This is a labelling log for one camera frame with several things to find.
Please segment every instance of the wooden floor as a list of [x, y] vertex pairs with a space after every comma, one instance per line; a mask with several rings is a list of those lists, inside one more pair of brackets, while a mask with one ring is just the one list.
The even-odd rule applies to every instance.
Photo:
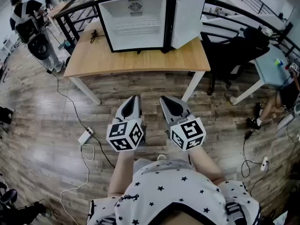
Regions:
[[[60, 52], [59, 56], [64, 58], [65, 53]], [[15, 108], [9, 133], [6, 135], [1, 132], [0, 172], [9, 187], [18, 190], [17, 206], [46, 199], [61, 212], [58, 219], [62, 224], [72, 224], [59, 203], [60, 192], [86, 180], [77, 141], [84, 130], [77, 120], [72, 103], [56, 91], [55, 77], [47, 74], [23, 45], [16, 48], [7, 64], [14, 77], [18, 77], [24, 84], [8, 77], [0, 85], [1, 103]], [[116, 163], [118, 154], [105, 141], [107, 125], [112, 122], [117, 108], [134, 94], [142, 97], [144, 121], [148, 126], [147, 146], [138, 148], [136, 157], [154, 159], [159, 153], [178, 151], [167, 140], [159, 97], [182, 97], [191, 80], [186, 72], [141, 72], [83, 78], [84, 83], [101, 99], [101, 105], [93, 104], [69, 79], [62, 76], [63, 72], [58, 74], [60, 91], [74, 100], [80, 119], [85, 126], [95, 131], [95, 136], [101, 141], [112, 163]], [[188, 100], [194, 115], [201, 118], [206, 128], [205, 150], [215, 159], [226, 178], [241, 180], [248, 188], [264, 172], [260, 172], [259, 165], [250, 165], [251, 175], [248, 178], [241, 175], [243, 137], [247, 131], [245, 121], [253, 115], [255, 102], [265, 102], [275, 90], [263, 86], [238, 105], [233, 106], [228, 101], [230, 96], [240, 94], [257, 80], [255, 67], [248, 67], [237, 81], [233, 81], [229, 90], [224, 83], [217, 82], [215, 93], [209, 97], [206, 91], [210, 80], [209, 74], [206, 74]], [[269, 120], [281, 112], [278, 110]], [[269, 172], [252, 192], [253, 197], [261, 203], [263, 215], [273, 209], [276, 209], [277, 214], [282, 211], [293, 186], [293, 182], [288, 179], [290, 165], [299, 159], [299, 146], [291, 155], [294, 143], [286, 135], [286, 129], [276, 134], [278, 120], [258, 133], [255, 132], [245, 146], [247, 159], [261, 162], [273, 144], [269, 154]], [[288, 127], [294, 140], [298, 133], [297, 123], [299, 120], [294, 120]], [[87, 162], [90, 181], [81, 189], [67, 192], [63, 196], [67, 210], [80, 224], [85, 224], [90, 200], [106, 196], [113, 172], [98, 143], [94, 139], [89, 143], [96, 148], [95, 160]], [[90, 148], [84, 149], [84, 152], [87, 156], [92, 155]], [[39, 216], [34, 224], [60, 223], [54, 217]]]

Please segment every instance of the black office chair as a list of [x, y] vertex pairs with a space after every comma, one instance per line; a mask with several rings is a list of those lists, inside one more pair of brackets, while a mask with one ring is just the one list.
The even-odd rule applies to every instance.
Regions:
[[[217, 79], [223, 80], [226, 88], [229, 88], [231, 86], [229, 80], [235, 80], [241, 75], [243, 65], [270, 50], [268, 37], [254, 28], [246, 28], [244, 37], [233, 37], [228, 40], [227, 44], [213, 43], [205, 33], [201, 36], [211, 68], [211, 87], [207, 92], [208, 95], [212, 95], [214, 92]], [[241, 65], [241, 67], [235, 76], [232, 76], [231, 72], [237, 65]]]

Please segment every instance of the white shirt with black stars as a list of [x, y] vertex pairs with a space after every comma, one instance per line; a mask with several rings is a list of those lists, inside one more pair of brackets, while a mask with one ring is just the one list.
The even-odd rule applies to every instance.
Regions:
[[184, 161], [153, 162], [133, 176], [121, 197], [94, 199], [87, 225], [147, 225], [164, 217], [168, 208], [182, 210], [203, 224], [234, 224], [225, 205], [238, 203], [247, 224], [260, 218], [260, 205], [240, 181], [214, 185]]

